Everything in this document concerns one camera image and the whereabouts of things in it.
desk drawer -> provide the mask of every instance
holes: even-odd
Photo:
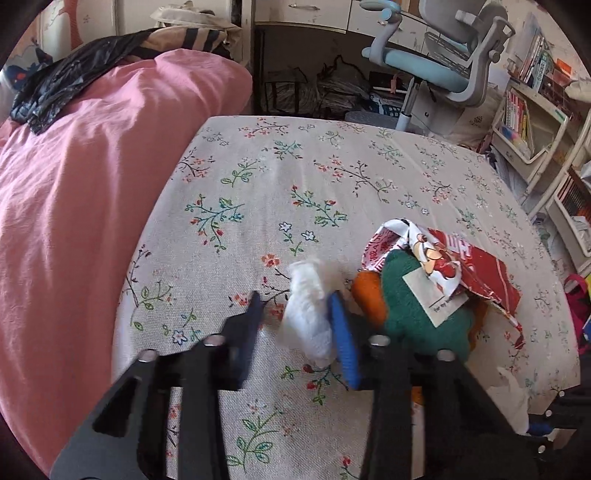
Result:
[[[351,0],[256,0],[255,21],[347,30],[350,9]]]
[[[370,37],[376,37],[384,29],[384,27],[378,23],[378,20],[379,12],[369,12],[364,10],[359,5],[359,1],[353,0],[347,30],[369,35]],[[427,26],[424,23],[419,22],[414,18],[407,17],[402,13],[402,23],[400,24],[400,27],[398,27],[397,32],[392,38],[390,38],[390,42],[420,52],[423,48],[426,31]]]

gray chair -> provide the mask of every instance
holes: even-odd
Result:
[[[379,11],[383,32],[362,55],[382,67],[410,73],[408,87],[396,130],[407,129],[421,81],[441,91],[459,106],[478,106],[486,97],[488,69],[501,59],[507,39],[515,30],[500,4],[485,0],[420,0],[419,11],[427,25],[447,39],[428,32],[425,42],[431,58],[386,43],[403,22],[400,6],[389,0],[362,0],[365,10]]]

orange plush toy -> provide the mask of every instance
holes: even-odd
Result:
[[[378,328],[383,327],[388,318],[388,307],[382,295],[380,274],[366,270],[357,273],[351,293],[371,324]]]

flower pattern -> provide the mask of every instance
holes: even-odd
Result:
[[[171,178],[126,272],[115,335],[128,329],[118,338],[126,351],[152,345],[180,352],[220,332],[224,319],[244,312],[259,292],[265,307],[251,375],[242,390],[220,392],[233,478],[289,478],[292,464],[282,459],[303,458],[301,452],[310,457],[310,477],[359,475],[366,432],[358,431],[358,419],[369,418],[371,398],[347,390],[339,364],[317,368],[277,344],[275,333],[290,299],[291,263],[326,260],[347,279],[342,291],[350,298],[365,244],[391,218],[466,238],[505,263],[523,295],[522,331],[491,316],[476,339],[481,358],[528,388],[532,413],[577,383],[575,338],[555,265],[481,155],[347,122],[217,117]],[[470,368],[479,378],[488,367],[476,361]],[[180,402],[171,395],[169,466],[176,464]],[[322,428],[311,420],[318,415],[330,419]],[[313,452],[311,434],[319,439]]]

red bag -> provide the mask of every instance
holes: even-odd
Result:
[[[571,274],[566,277],[564,285],[570,281],[575,281],[579,284],[571,292],[566,293],[566,299],[569,302],[570,316],[573,319],[574,334],[577,337],[577,343],[579,344],[579,355],[582,355],[589,348],[589,344],[585,344],[583,337],[583,326],[591,315],[591,300],[589,299],[589,293],[587,291],[587,282],[581,277],[581,275]]]

